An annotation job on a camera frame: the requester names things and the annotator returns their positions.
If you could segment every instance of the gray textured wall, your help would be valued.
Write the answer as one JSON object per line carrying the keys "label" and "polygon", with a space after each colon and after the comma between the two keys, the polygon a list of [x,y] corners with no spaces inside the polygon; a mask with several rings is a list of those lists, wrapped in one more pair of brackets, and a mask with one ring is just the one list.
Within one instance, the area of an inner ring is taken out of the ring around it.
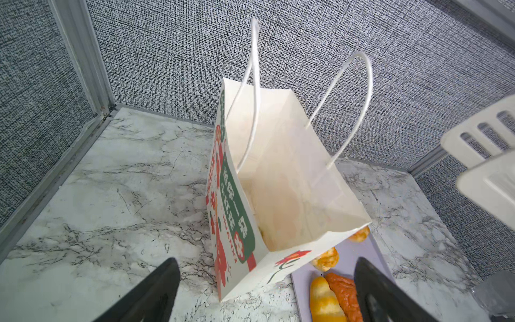
{"label": "gray textured wall", "polygon": [[456,189],[466,169],[447,156],[415,180],[483,279],[500,270],[515,273],[515,231]]}
{"label": "gray textured wall", "polygon": [[[88,0],[118,103],[212,124],[222,77],[240,80],[261,21],[261,81],[291,88],[308,115],[356,50],[375,74],[350,156],[409,168],[443,133],[515,89],[513,49],[450,0],[296,2]],[[351,65],[314,127],[336,151],[364,98]]]}
{"label": "gray textured wall", "polygon": [[93,118],[46,1],[0,2],[0,226]]}

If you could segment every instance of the pastry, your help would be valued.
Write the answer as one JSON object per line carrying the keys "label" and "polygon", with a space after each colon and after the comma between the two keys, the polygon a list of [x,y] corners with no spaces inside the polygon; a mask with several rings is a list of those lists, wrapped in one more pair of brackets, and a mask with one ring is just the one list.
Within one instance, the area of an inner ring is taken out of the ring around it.
{"label": "pastry", "polygon": [[344,310],[348,321],[363,322],[361,310],[357,302],[356,285],[354,281],[334,273],[328,273],[325,279],[336,295],[340,307]]}
{"label": "pastry", "polygon": [[327,272],[329,268],[332,268],[338,264],[340,256],[336,248],[332,247],[319,257],[311,261],[311,264],[322,272]]}
{"label": "pastry", "polygon": [[347,322],[336,295],[323,277],[311,282],[310,310],[313,322]]}
{"label": "pastry", "polygon": [[368,234],[370,234],[370,228],[368,228],[368,226],[365,226],[364,228],[358,230],[357,233],[355,233],[354,235],[350,236],[349,240],[351,242],[361,243],[362,241],[367,239]]}

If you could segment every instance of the paper bag handle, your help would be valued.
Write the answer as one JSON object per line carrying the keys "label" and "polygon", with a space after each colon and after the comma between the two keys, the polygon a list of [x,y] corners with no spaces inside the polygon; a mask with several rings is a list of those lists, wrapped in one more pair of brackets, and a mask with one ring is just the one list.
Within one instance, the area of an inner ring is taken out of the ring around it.
{"label": "paper bag handle", "polygon": [[331,93],[333,88],[335,87],[336,83],[338,82],[338,80],[340,79],[342,74],[345,72],[347,67],[349,67],[350,63],[356,57],[361,57],[361,59],[363,59],[363,61],[365,62],[365,67],[367,68],[367,96],[365,97],[365,103],[363,104],[363,107],[361,108],[361,113],[359,114],[359,118],[357,119],[356,124],[354,124],[354,128],[352,129],[351,133],[345,140],[344,144],[341,146],[340,150],[338,150],[338,152],[336,152],[334,154],[334,156],[331,158],[329,163],[326,165],[326,167],[328,169],[334,164],[334,161],[336,161],[336,159],[338,159],[338,157],[342,154],[342,152],[345,150],[345,148],[347,147],[347,145],[349,144],[351,139],[356,134],[359,126],[361,125],[361,122],[363,121],[363,118],[365,117],[365,113],[368,110],[368,106],[370,105],[370,99],[372,98],[372,89],[374,87],[374,79],[373,79],[373,75],[372,75],[372,64],[370,64],[370,60],[368,59],[367,54],[365,54],[364,52],[355,52],[352,54],[351,57],[349,57],[349,59],[347,59],[347,61],[344,63],[343,67],[340,69],[338,74],[336,74],[336,76],[334,77],[333,82],[331,83],[331,85],[329,85],[327,92],[325,93],[324,97],[318,104],[317,108],[315,109],[315,112],[313,112],[313,115],[311,115],[310,120],[307,121],[307,124],[306,124],[306,129],[307,129],[310,126],[311,121],[315,118],[318,111],[324,104],[325,100],[327,99],[327,97],[329,96],[329,94]]}
{"label": "paper bag handle", "polygon": [[247,148],[243,153],[242,159],[239,161],[238,166],[236,167],[236,173],[238,173],[243,164],[247,160],[249,156],[250,149],[252,148],[252,144],[254,143],[254,138],[256,135],[256,129],[258,127],[258,115],[259,109],[261,106],[261,84],[260,84],[260,69],[259,69],[259,54],[258,54],[258,36],[259,36],[259,22],[256,18],[252,18],[250,23],[250,34],[251,34],[251,47],[250,47],[250,56],[249,61],[247,63],[247,69],[245,69],[245,74],[243,75],[242,84],[239,86],[238,91],[236,92],[236,96],[232,101],[231,107],[227,111],[226,119],[229,119],[229,115],[231,114],[232,107],[234,106],[234,102],[236,102],[242,92],[243,86],[247,84],[247,80],[249,79],[250,70],[253,70],[252,79],[254,81],[254,115],[252,117],[252,128],[250,130],[249,142],[247,143]]}

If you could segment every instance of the gray object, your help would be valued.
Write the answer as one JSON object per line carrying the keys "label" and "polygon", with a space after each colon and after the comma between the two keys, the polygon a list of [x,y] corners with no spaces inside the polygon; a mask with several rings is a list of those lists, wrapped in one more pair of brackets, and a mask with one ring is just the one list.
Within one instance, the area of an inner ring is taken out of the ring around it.
{"label": "gray object", "polygon": [[502,270],[472,288],[472,296],[494,316],[515,317],[515,274]]}

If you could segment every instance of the white plastic object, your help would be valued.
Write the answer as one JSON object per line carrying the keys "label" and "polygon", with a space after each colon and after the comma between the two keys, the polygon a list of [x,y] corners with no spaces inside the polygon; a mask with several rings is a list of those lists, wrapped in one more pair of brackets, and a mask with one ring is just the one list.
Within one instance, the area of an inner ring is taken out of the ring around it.
{"label": "white plastic object", "polygon": [[[515,229],[515,135],[497,115],[506,112],[515,116],[515,95],[507,96],[483,111],[471,116],[445,133],[442,147],[467,168],[456,181],[458,190],[506,225]],[[510,150],[503,152],[479,129],[486,123],[494,130]],[[474,138],[491,157],[486,160],[462,137],[463,133]]]}

